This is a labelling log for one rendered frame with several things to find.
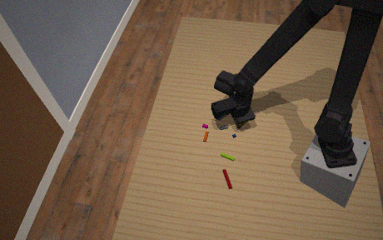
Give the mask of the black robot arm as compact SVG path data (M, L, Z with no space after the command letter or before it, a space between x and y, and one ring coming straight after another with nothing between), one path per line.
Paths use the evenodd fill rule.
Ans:
M351 20L328 105L324 106L314 129L326 166L341 168L357 162L351 141L352 123L349 123L351 104L381 24L383 0L302 0L245 68L238 74L221 71L216 77L214 88L229 98L213 102L211 110L217 120L231 112L235 118L245 116L247 106L236 102L241 105L251 102L257 81L333 9L332 4L352 8Z

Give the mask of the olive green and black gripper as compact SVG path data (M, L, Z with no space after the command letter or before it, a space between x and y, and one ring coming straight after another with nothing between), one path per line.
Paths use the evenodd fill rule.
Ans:
M235 100L235 102L236 102L236 100ZM246 108L246 115L243 116L243 117L235 118L235 116L231 112L231 116L232 116L232 118L233 118L233 120L234 120L234 122L235 122L235 124L237 125L238 128L242 127L246 122L248 122L250 120L254 120L256 118L256 115L252 111L252 109L251 108L249 109L249 106L251 106L251 102L249 104L247 104L247 105L241 105L238 102L236 102L236 104L238 104L240 106L247 106L247 108Z

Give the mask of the red rod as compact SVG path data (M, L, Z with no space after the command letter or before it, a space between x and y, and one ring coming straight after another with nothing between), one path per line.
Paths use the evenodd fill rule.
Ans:
M229 189L232 189L231 182L230 182L230 179L229 179L229 177L227 175L226 169L223 169L222 171L224 173L224 176L225 176L225 179L226 179L226 183L227 183Z

